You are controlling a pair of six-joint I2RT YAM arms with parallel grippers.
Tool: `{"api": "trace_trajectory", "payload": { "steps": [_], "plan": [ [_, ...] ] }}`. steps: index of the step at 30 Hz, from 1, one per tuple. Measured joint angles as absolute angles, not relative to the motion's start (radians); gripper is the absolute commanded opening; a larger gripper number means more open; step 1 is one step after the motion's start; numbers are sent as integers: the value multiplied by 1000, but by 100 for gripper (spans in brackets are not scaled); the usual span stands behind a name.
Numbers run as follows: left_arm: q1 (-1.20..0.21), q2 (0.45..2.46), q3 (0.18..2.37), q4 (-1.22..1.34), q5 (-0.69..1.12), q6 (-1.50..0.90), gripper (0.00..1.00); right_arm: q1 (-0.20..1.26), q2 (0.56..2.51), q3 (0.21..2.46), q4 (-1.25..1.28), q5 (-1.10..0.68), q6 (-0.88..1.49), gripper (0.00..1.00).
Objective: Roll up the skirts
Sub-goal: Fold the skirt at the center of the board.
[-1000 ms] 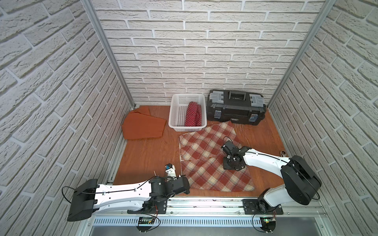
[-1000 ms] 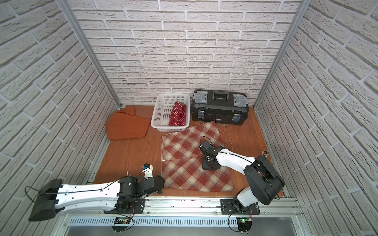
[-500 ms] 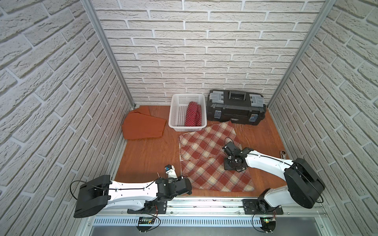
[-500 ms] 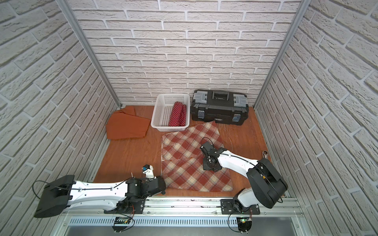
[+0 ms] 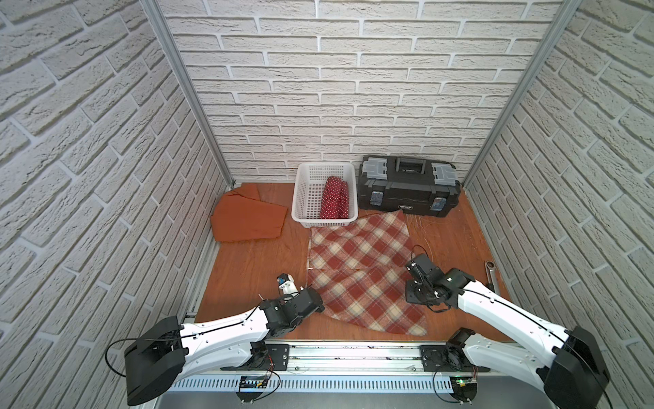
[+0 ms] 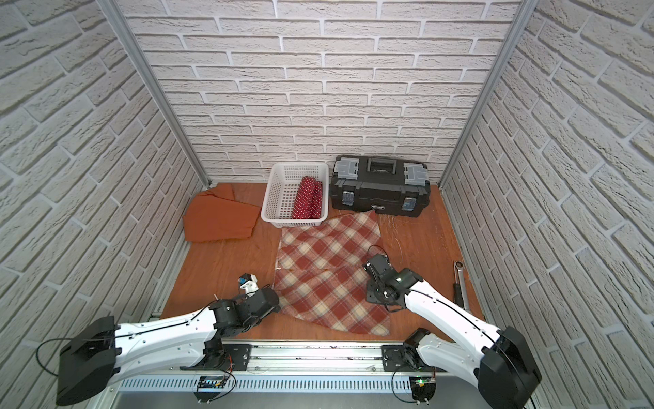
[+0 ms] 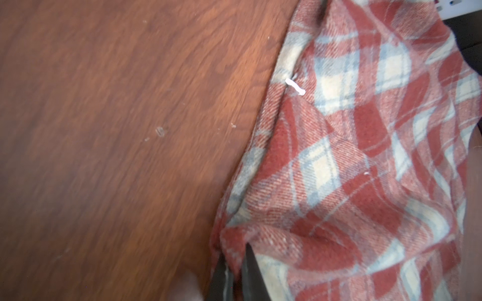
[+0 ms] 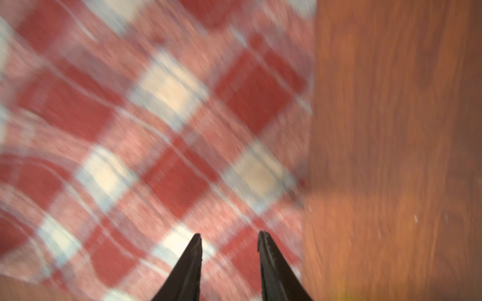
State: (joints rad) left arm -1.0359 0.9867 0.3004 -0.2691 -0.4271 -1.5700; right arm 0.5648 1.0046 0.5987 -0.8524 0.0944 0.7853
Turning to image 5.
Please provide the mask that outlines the red plaid skirt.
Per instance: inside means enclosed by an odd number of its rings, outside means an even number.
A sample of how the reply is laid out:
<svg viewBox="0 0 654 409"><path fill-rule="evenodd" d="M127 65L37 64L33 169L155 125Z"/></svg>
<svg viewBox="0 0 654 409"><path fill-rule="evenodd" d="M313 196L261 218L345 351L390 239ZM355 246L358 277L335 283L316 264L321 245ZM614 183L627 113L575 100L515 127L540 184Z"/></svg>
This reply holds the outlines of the red plaid skirt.
<svg viewBox="0 0 654 409"><path fill-rule="evenodd" d="M368 330L423 337L423 310L405 300L413 241L402 211L376 213L344 227L312 228L308 285L325 314Z"/></svg>

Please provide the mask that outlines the red polka dot skirt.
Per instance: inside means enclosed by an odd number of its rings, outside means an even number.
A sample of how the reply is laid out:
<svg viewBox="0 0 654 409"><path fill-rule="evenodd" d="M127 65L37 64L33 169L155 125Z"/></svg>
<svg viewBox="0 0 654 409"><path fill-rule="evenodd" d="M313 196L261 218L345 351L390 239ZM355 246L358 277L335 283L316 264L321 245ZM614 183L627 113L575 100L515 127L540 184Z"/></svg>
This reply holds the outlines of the red polka dot skirt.
<svg viewBox="0 0 654 409"><path fill-rule="evenodd" d="M348 184L340 177L329 177L324 186L320 207L320 219L348 219Z"/></svg>

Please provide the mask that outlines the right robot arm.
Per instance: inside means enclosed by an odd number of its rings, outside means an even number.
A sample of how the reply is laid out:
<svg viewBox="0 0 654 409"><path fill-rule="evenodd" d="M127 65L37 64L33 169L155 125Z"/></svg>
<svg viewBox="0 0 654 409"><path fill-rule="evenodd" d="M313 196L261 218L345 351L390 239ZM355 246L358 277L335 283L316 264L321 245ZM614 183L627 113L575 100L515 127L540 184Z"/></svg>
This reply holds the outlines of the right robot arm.
<svg viewBox="0 0 654 409"><path fill-rule="evenodd" d="M459 269L443 272L420 254L406 264L408 303L434 313L458 309L492 325L514 340L493 341L460 328L446 343L441 360L449 368L488 368L528 383L558 408L595 408L611 381L595 336L541 319L497 295Z"/></svg>

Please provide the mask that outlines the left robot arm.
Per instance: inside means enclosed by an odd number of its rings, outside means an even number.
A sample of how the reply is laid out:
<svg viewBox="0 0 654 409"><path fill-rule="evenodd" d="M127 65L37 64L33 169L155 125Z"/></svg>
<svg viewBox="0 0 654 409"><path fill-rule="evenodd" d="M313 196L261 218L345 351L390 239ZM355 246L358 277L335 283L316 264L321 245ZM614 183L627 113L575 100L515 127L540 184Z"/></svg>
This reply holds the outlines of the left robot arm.
<svg viewBox="0 0 654 409"><path fill-rule="evenodd" d="M307 288L224 319L182 324L166 317L132 338L124 351L127 404L149 402L175 382L211 370L273 369L266 340L293 332L324 310L320 294Z"/></svg>

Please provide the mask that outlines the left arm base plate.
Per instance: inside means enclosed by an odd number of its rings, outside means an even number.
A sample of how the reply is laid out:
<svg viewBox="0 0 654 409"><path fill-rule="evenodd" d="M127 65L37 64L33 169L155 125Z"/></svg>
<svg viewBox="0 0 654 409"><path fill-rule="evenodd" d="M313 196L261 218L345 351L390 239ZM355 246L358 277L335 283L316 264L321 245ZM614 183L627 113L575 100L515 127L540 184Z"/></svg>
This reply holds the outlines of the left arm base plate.
<svg viewBox="0 0 654 409"><path fill-rule="evenodd" d="M239 369L247 371L265 371L273 369L285 372L288 368L291 346L289 344L251 343L251 356Z"/></svg>

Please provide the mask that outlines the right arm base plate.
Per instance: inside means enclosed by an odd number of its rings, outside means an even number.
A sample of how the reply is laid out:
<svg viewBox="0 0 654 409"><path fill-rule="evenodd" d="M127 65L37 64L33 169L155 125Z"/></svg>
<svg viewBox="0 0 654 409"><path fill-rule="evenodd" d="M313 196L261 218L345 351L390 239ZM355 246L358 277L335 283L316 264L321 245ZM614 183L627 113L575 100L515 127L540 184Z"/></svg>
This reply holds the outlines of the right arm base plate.
<svg viewBox="0 0 654 409"><path fill-rule="evenodd" d="M426 373L489 373L483 366L473 366L468 358L458 349L451 349L446 344L420 345L418 347L423 370Z"/></svg>

